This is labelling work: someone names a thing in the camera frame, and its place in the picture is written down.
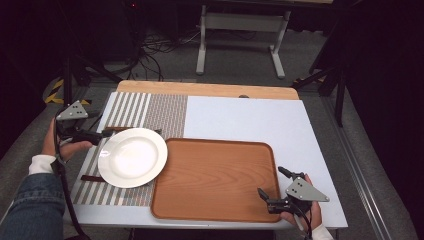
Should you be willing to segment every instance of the striped placemat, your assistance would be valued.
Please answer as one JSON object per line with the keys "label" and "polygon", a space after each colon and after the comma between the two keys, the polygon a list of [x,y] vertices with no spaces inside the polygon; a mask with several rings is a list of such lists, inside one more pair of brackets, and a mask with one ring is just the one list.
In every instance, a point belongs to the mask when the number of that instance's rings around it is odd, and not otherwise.
{"label": "striped placemat", "polygon": [[[105,127],[161,129],[164,139],[183,137],[187,96],[118,92]],[[100,176],[97,159],[108,139],[103,139],[86,164],[83,175]],[[73,194],[74,204],[150,206],[154,180],[136,188],[118,188],[105,182],[80,181]]]}

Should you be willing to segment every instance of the metal frame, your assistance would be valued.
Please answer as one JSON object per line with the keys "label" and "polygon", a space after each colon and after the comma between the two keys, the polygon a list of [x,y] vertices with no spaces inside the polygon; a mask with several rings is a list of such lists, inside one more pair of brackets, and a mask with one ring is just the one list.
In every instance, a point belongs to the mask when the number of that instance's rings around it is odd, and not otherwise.
{"label": "metal frame", "polygon": [[284,78],[285,73],[278,52],[286,32],[290,12],[284,16],[260,16],[244,14],[207,13],[206,6],[202,6],[200,17],[200,46],[197,57],[196,74],[202,75],[205,70],[206,58],[206,29],[246,30],[261,32],[276,32],[274,45],[269,46],[274,67],[278,78]]}

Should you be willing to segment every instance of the hand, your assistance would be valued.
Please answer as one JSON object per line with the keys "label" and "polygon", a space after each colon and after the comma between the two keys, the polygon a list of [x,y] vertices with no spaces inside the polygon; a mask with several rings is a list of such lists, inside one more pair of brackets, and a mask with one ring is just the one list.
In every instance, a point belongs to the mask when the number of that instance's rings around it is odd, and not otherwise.
{"label": "hand", "polygon": [[[305,180],[312,185],[312,181],[307,174],[305,175]],[[319,206],[318,202],[313,201],[311,210],[305,214],[306,217],[309,220],[311,219],[311,217],[310,217],[311,213],[312,213],[311,228],[312,228],[312,230],[314,230],[316,227],[318,227],[319,225],[322,224],[321,207]],[[295,225],[295,226],[297,225],[293,214],[291,214],[289,212],[282,212],[280,214],[280,216],[281,216],[282,219],[286,220],[287,222],[291,223],[292,225]],[[303,219],[303,217],[300,217],[300,219],[302,221],[303,229],[305,229],[305,232],[307,232],[308,231],[308,225],[306,224],[305,219]]]}
{"label": "hand", "polygon": [[[54,133],[54,119],[50,122],[49,130],[47,131],[47,134],[44,138],[44,145],[43,150],[41,151],[41,154],[44,155],[50,155],[55,156],[56,151],[54,147],[54,141],[58,142],[59,140],[54,139],[53,137]],[[76,152],[87,150],[91,148],[93,144],[91,144],[89,141],[82,141],[82,142],[76,142],[76,143],[67,143],[60,147],[60,154],[62,155],[62,158],[64,161],[68,161]]]}

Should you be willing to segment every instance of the wooden tray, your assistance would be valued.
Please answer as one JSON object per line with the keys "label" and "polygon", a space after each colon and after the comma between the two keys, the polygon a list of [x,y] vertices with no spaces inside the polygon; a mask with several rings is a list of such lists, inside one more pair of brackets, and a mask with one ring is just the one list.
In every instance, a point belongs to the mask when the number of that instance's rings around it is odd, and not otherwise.
{"label": "wooden tray", "polygon": [[265,143],[168,139],[168,160],[151,205],[157,218],[277,222],[259,197],[280,191],[272,149]]}

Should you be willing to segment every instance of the gray carpet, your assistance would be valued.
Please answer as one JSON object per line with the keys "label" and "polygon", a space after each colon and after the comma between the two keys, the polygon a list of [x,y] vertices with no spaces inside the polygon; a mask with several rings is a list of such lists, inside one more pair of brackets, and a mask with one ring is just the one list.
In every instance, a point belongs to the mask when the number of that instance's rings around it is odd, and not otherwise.
{"label": "gray carpet", "polygon": [[[250,36],[251,33],[240,33]],[[210,33],[207,38],[207,53],[205,74],[195,74],[198,44],[190,42],[170,53],[152,55],[159,63],[165,80],[197,81],[199,83],[222,83],[238,85],[289,86],[296,78],[308,76],[308,69],[325,41],[319,32],[297,33],[288,31],[283,39],[280,57],[286,72],[286,78],[276,78],[271,57],[267,47],[274,40],[271,34],[256,34],[250,40],[240,38],[228,32]],[[153,61],[143,62],[151,69],[158,70]],[[120,66],[110,65],[109,69]],[[158,75],[146,71],[139,64],[132,75],[121,74],[121,77],[155,80]],[[116,87],[104,78],[93,80],[89,89],[75,86],[78,94],[92,100],[87,110],[102,110],[110,91]],[[340,201],[346,214],[349,227],[331,233],[339,239],[388,239],[376,234],[364,205],[363,196],[358,192],[358,183],[349,168],[345,150],[343,149],[338,131],[347,136],[358,165],[370,187],[379,207],[384,223],[390,232],[391,239],[417,239],[415,230],[396,191],[387,179],[378,158],[373,151],[368,137],[357,116],[354,106],[347,94],[343,112],[344,128],[338,129],[332,123],[333,117],[325,111],[328,100],[334,102],[334,96],[323,99],[316,93],[316,83],[306,86],[299,92],[303,100],[318,143],[330,170]],[[28,171],[31,156],[37,154],[42,145],[43,136],[48,123],[59,106],[48,104],[28,128],[22,133],[15,144],[0,161],[0,214],[3,215],[13,198],[13,194]],[[78,154],[67,165],[68,179],[72,185],[84,159],[84,153]],[[100,227],[84,227],[92,239],[128,239],[129,230],[120,228],[104,229]],[[65,226],[65,236],[73,236],[72,226]],[[276,231],[277,239],[302,239],[297,229]]]}

